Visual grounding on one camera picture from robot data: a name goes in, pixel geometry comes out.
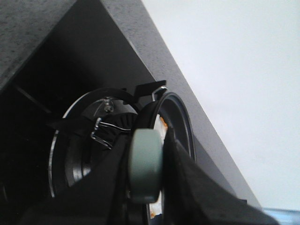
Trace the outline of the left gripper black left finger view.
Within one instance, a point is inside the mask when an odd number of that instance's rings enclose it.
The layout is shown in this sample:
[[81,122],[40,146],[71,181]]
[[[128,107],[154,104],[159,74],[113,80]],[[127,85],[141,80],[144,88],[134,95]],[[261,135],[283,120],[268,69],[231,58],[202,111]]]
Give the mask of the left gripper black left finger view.
[[129,137],[121,135],[106,158],[72,187],[29,209],[21,225],[126,225]]

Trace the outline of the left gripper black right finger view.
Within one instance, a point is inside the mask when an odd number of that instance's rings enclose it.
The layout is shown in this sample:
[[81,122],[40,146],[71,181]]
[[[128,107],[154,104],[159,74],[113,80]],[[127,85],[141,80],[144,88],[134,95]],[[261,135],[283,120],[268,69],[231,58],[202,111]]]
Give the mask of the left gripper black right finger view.
[[277,221],[220,187],[168,129],[164,143],[165,225],[276,225]]

